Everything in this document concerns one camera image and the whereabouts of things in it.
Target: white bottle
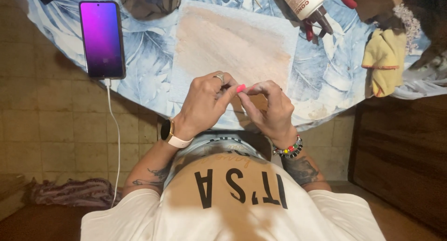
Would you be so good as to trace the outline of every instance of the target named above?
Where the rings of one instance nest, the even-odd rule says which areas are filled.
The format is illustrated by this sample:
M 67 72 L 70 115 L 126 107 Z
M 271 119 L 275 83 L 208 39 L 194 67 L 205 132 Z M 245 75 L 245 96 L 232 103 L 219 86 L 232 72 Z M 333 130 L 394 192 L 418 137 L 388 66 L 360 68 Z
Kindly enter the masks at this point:
M 328 23 L 324 15 L 327 13 L 323 7 L 325 0 L 286 0 L 292 11 L 300 20 L 308 19 L 310 22 L 318 22 L 322 29 L 333 34 L 332 27 Z

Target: pink fingernail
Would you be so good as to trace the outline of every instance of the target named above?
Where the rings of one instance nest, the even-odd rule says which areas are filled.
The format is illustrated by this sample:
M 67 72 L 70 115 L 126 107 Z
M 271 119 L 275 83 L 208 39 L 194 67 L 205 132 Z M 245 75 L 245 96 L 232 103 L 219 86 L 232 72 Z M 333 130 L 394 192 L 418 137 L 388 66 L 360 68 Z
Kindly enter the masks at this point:
M 236 88 L 236 92 L 237 92 L 237 93 L 240 93 L 240 92 L 242 92 L 244 89 L 245 89 L 245 84 L 239 85 L 239 86 Z

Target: phone screen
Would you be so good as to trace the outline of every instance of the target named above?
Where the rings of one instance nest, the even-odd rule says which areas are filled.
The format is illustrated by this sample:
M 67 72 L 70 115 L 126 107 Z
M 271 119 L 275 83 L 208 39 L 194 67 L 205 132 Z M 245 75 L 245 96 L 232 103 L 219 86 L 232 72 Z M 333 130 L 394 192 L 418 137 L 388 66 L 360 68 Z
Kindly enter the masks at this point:
M 116 3 L 81 2 L 87 73 L 91 78 L 124 78 L 124 55 Z

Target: charging cable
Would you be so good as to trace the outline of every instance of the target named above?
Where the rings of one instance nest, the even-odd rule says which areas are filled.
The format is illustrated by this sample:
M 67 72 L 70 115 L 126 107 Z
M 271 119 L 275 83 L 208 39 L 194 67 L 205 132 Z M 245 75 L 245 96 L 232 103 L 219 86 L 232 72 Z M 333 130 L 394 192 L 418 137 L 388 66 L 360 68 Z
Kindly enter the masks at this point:
M 112 115 L 112 118 L 114 119 L 115 124 L 116 124 L 116 128 L 118 129 L 118 173 L 116 174 L 115 195 L 113 196 L 112 205 L 110 206 L 110 208 L 113 208 L 113 205 L 115 204 L 117 189 L 118 189 L 119 168 L 121 166 L 121 147 L 120 147 L 118 121 L 116 121 L 116 118 L 115 118 L 115 116 L 113 115 L 113 112 L 112 112 L 112 106 L 110 105 L 110 86 L 112 85 L 112 82 L 111 82 L 111 80 L 109 78 L 106 78 L 104 80 L 104 82 L 105 82 L 105 87 L 107 88 L 107 98 L 109 99 L 110 115 Z

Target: tattoo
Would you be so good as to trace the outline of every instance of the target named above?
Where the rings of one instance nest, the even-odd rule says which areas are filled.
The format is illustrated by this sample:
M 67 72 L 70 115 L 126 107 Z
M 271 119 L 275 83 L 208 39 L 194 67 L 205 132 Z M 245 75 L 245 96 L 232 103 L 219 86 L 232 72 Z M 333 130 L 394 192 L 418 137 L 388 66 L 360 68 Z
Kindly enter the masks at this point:
M 163 190 L 163 186 L 165 184 L 166 178 L 169 175 L 169 170 L 170 170 L 170 165 L 162 168 L 161 170 L 148 169 L 148 171 L 151 172 L 154 176 L 153 180 L 148 181 L 148 180 L 137 179 L 137 180 L 133 181 L 132 183 L 137 186 L 138 185 L 152 185 L 152 186 L 158 187 L 160 190 Z
M 319 172 L 306 160 L 306 156 L 299 159 L 281 158 L 281 161 L 284 170 L 300 186 L 318 180 Z

